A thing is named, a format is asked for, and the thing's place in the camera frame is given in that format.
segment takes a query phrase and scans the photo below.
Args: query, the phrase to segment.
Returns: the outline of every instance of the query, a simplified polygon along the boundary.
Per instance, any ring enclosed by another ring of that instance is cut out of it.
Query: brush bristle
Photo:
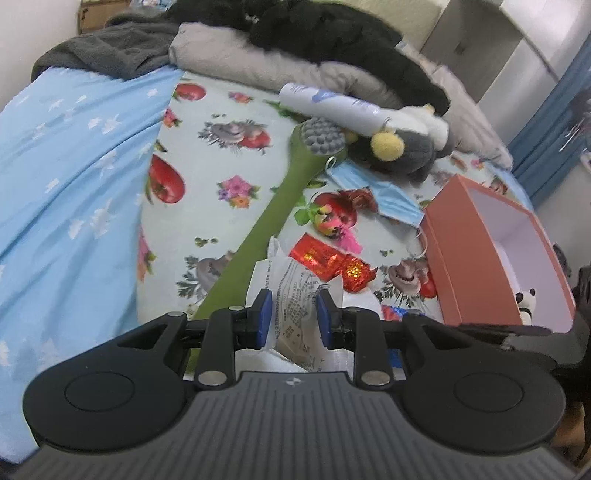
[[[325,118],[310,118],[301,126],[301,139],[315,155],[335,155],[345,148],[339,126]]]

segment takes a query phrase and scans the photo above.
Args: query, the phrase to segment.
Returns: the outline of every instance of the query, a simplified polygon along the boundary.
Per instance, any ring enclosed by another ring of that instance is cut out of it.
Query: open box
[[[455,175],[421,226],[445,324],[521,325],[515,293],[534,288],[532,325],[570,330],[574,299],[535,214]]]

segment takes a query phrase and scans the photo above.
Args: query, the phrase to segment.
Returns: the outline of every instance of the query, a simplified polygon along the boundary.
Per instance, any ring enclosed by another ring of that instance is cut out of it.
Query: green body brush
[[[324,170],[326,161],[330,157],[341,160],[345,155],[345,136],[330,121],[311,118],[294,128],[287,175],[193,319],[207,319],[216,310],[244,305],[255,264],[267,258],[269,239],[279,234],[301,192]]]

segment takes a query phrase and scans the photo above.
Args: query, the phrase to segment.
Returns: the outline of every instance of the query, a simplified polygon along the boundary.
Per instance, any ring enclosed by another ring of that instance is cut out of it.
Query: black circular pad
[[[402,402],[411,420],[435,441],[485,455],[549,440],[565,405],[550,374],[492,348],[429,356],[406,380]]]
[[[501,374],[469,374],[456,382],[456,398],[466,407],[482,412],[502,412],[515,407],[523,390],[510,377]]]
[[[182,380],[150,350],[103,346],[43,372],[22,407],[38,443],[104,452],[165,431],[185,405]]]
[[[66,398],[80,410],[108,411],[127,403],[134,394],[134,383],[113,372],[82,375],[66,387]]]

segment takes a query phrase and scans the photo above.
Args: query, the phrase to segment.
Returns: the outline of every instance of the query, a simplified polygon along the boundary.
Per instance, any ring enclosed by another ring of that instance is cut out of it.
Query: metal screw
[[[207,370],[206,372],[200,373],[197,377],[199,383],[207,387],[217,387],[219,385],[223,385],[226,383],[227,379],[228,378],[226,374],[218,370]]]
[[[361,375],[361,381],[371,387],[381,387],[391,380],[390,375],[380,370],[370,370]]]

